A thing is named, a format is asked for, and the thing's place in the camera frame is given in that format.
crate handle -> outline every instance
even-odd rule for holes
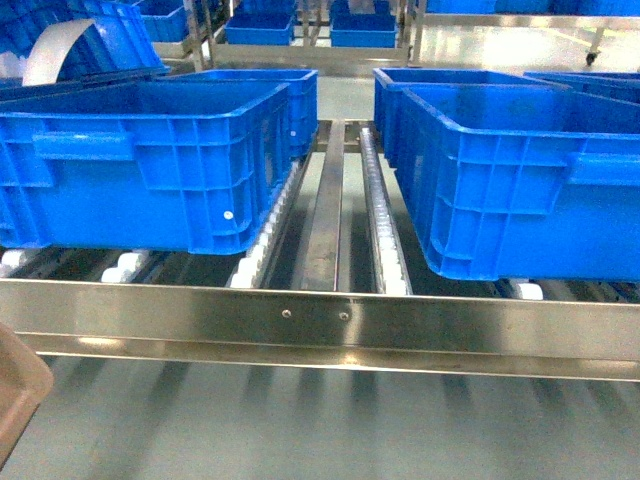
[[[640,155],[574,153],[567,183],[574,185],[640,186]]]
[[[127,132],[49,132],[33,135],[35,153],[49,160],[134,160],[133,135]]]

floor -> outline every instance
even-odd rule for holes
[[[581,32],[449,30],[428,35],[425,61],[434,51],[437,65],[455,57],[477,68],[583,68]],[[598,68],[635,71],[639,45],[636,34],[605,38]],[[322,118],[372,118],[370,79],[321,78],[319,95]],[[313,163],[317,178],[321,162]],[[356,174],[346,174],[353,210]],[[312,185],[303,195],[312,199]],[[635,384],[47,361],[54,392],[2,478],[636,479],[640,471]]]

caster wheel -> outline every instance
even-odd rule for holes
[[[598,58],[598,54],[597,53],[589,53],[587,55],[587,65],[590,67],[591,65],[593,65],[593,62],[596,61],[596,58]]]

blue plastic crate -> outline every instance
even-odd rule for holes
[[[579,92],[640,104],[640,81],[638,80],[555,72],[527,72],[525,75],[568,85]]]
[[[373,0],[359,5],[360,8],[351,9],[349,0],[334,0],[329,8],[329,18],[333,19],[337,15],[351,14],[377,14],[390,15],[391,6],[387,0]]]
[[[413,87],[402,127],[407,207],[435,272],[640,281],[640,106],[546,87]]]
[[[289,85],[289,124],[291,126],[291,157],[304,157],[318,131],[318,71],[317,70],[209,70],[176,77],[167,81],[237,81],[258,80],[261,83]]]
[[[640,80],[640,73],[625,73],[625,72],[571,72],[571,75],[587,76],[587,77],[599,77],[599,78],[615,78],[618,80]]]
[[[30,0],[4,2],[21,15],[0,17],[3,45],[18,56],[28,57],[40,34],[52,23],[93,18],[69,52],[60,80],[83,75],[158,68],[162,63],[146,34],[138,8],[95,0]]]
[[[296,11],[296,0],[242,0],[236,13],[288,13]]]
[[[79,81],[67,81],[53,85],[38,85],[34,87],[22,87],[20,83],[15,84],[14,82],[3,81],[2,84],[0,84],[0,102],[70,92],[80,90],[82,87],[83,84]]]
[[[581,15],[640,15],[640,0],[580,0],[578,13]]]
[[[553,0],[552,13],[556,15],[577,15],[580,0]]]
[[[395,48],[396,19],[391,15],[339,15],[331,23],[332,47]]]
[[[496,0],[429,0],[429,13],[495,13]]]
[[[497,13],[536,14],[551,13],[554,0],[498,0]]]
[[[224,30],[231,44],[289,45],[293,23],[288,13],[241,13],[229,20]]]
[[[138,7],[152,42],[181,42],[189,35],[182,0],[143,0]]]
[[[245,250],[288,162],[287,89],[131,82],[0,102],[0,243]]]
[[[399,142],[404,141],[400,131],[399,109],[402,90],[420,84],[544,84],[540,80],[485,70],[439,70],[427,68],[377,68],[375,77],[374,123],[382,134],[384,154],[389,165],[396,166]]]

roller conveyor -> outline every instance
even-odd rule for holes
[[[272,219],[273,240],[250,250],[259,262],[149,252],[129,283],[108,284],[103,272],[127,252],[45,249],[0,281],[3,321],[42,354],[640,380],[636,286],[436,276],[406,211],[389,202],[375,138],[366,121],[322,122]],[[319,161],[305,208],[300,185]],[[358,219],[345,218],[343,171],[360,161],[368,234],[345,246]],[[373,271],[354,261],[363,253]],[[251,288],[227,288],[246,264],[256,268]],[[355,280],[339,278],[345,264]],[[539,286],[544,300],[516,299],[519,284]]]

